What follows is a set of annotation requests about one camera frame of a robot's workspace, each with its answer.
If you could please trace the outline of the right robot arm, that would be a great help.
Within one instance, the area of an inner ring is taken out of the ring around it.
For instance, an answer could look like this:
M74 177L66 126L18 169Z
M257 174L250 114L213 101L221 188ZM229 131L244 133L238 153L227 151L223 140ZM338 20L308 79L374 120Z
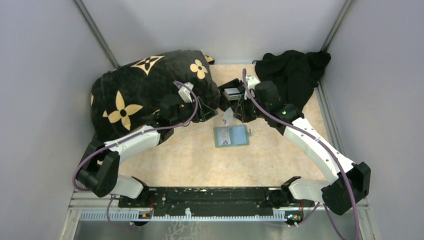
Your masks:
M281 186L284 204L295 206L300 200L321 202L341 216L369 194L370 167L365 162L355 163L329 144L298 107L283 101L273 82L244 76L239 84L243 93L241 115L264 119L296 144L324 176L323 180L290 178Z

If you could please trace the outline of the green leather card holder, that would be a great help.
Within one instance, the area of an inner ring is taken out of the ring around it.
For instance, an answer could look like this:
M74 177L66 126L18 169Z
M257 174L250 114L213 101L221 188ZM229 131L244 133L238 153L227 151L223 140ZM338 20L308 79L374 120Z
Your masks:
M228 128L230 133L231 144L225 146L218 146L217 140L217 129L219 128ZM250 137L252 136L252 131L247 127L247 125L232 125L232 126L223 126L215 127L213 129L214 134L214 145L216 148L225 148L225 147L238 147L238 146L247 146L250 144Z

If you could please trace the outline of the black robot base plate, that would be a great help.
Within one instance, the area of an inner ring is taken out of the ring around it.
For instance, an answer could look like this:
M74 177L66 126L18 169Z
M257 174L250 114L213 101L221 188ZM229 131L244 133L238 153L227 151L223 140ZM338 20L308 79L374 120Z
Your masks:
M155 217L268 217L274 209L313 207L311 200L289 199L280 187L149 187L133 199L121 196L120 208L148 208Z

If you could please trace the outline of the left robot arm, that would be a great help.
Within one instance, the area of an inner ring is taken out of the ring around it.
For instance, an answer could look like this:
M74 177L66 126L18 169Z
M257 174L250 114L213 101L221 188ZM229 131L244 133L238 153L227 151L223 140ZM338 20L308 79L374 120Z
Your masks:
M193 84L177 80L173 83L178 87L178 93L167 94L147 124L111 141L101 142L93 138L73 173L75 189L90 191L99 198L107 195L127 197L138 207L149 203L150 193L144 190L147 185L136 177L120 175L120 165L165 142L175 128L204 123L218 114L193 92Z

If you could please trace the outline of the white VIP card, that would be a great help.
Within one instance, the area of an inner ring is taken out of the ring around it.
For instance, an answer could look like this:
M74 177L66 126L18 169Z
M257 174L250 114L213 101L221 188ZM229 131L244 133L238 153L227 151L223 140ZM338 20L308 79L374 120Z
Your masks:
M216 130L218 146L228 146L231 144L230 131L227 127L221 127Z
M225 127L229 127L235 121L234 112L231 107L223 112L221 119Z

